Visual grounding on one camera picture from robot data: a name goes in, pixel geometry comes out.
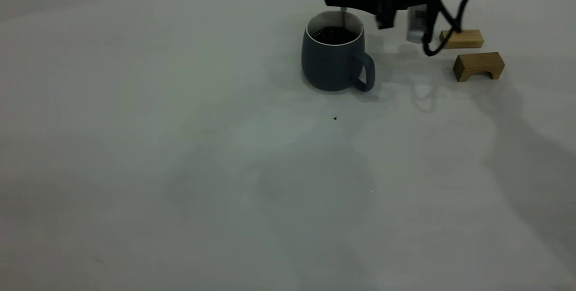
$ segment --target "dark blue mug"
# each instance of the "dark blue mug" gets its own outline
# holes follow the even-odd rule
[[[313,35],[326,27],[342,27],[352,31],[356,38],[341,45],[321,43]],[[359,77],[366,69],[366,83]],[[340,91],[354,86],[362,92],[374,87],[374,61],[365,52],[364,24],[357,16],[340,11],[326,11],[313,17],[304,31],[302,43],[302,69],[306,79],[316,88]]]

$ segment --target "mug rim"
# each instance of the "mug rim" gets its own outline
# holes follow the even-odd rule
[[[321,14],[323,14],[323,13],[326,13],[326,12],[339,12],[339,11],[337,11],[337,10],[327,10],[327,11],[324,11],[324,12],[320,12],[319,14],[315,15],[312,19],[314,19],[315,17],[317,17],[317,16],[319,16],[319,15],[321,15]],[[354,14],[348,12],[348,11],[347,11],[347,12],[344,12],[344,13],[349,14],[350,16],[353,16],[353,17],[356,18],[356,20],[360,23],[360,33],[358,34],[358,36],[357,36],[354,40],[349,41],[349,42],[344,43],[344,44],[339,44],[339,45],[330,45],[330,44],[321,43],[321,42],[319,42],[318,40],[314,39],[314,37],[312,37],[312,36],[310,35],[310,33],[308,32],[308,26],[310,25],[310,21],[311,21],[312,19],[310,19],[310,21],[308,21],[308,24],[306,24],[306,27],[305,27],[306,34],[308,35],[308,37],[309,37],[310,39],[312,39],[313,41],[315,41],[315,43],[319,43],[320,45],[325,45],[325,46],[330,46],[330,47],[341,47],[341,46],[346,46],[346,45],[350,45],[351,43],[354,43],[354,42],[357,41],[360,37],[362,37],[362,35],[364,34],[364,24],[362,23],[362,20],[360,20],[360,18],[358,18],[356,15],[354,15]]]

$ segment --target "black cable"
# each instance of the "black cable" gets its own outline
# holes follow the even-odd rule
[[[466,9],[466,4],[468,4],[468,0],[462,0],[460,2],[460,6],[458,8],[458,14],[456,16],[456,19],[454,19],[452,18],[448,10],[446,10],[444,4],[442,4],[442,2],[440,1],[440,12],[446,18],[446,20],[448,20],[450,25],[452,25],[452,28],[450,29],[448,35],[446,35],[446,38],[444,38],[444,40],[442,41],[442,43],[440,43],[440,46],[436,50],[430,50],[430,43],[428,43],[427,40],[422,41],[424,53],[426,53],[427,56],[431,57],[440,53],[440,51],[444,49],[444,47],[446,47],[446,44],[448,44],[448,41],[450,40],[450,37],[452,37],[454,31],[462,32],[462,17],[464,15],[464,10]],[[432,29],[428,29],[428,31],[430,33],[433,33],[434,32],[433,26]]]

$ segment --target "coffee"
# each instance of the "coffee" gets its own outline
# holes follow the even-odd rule
[[[316,41],[326,45],[350,43],[350,41],[353,41],[356,37],[358,37],[358,35],[342,27],[325,27],[312,35],[312,38]]]

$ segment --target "mug handle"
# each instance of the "mug handle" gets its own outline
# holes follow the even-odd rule
[[[364,64],[364,69],[366,70],[366,83],[360,81],[358,78],[354,78],[352,85],[362,92],[368,92],[369,90],[372,90],[376,78],[376,70],[372,57],[370,57],[370,55],[364,51],[354,51],[352,53],[352,57],[358,59],[360,63]]]

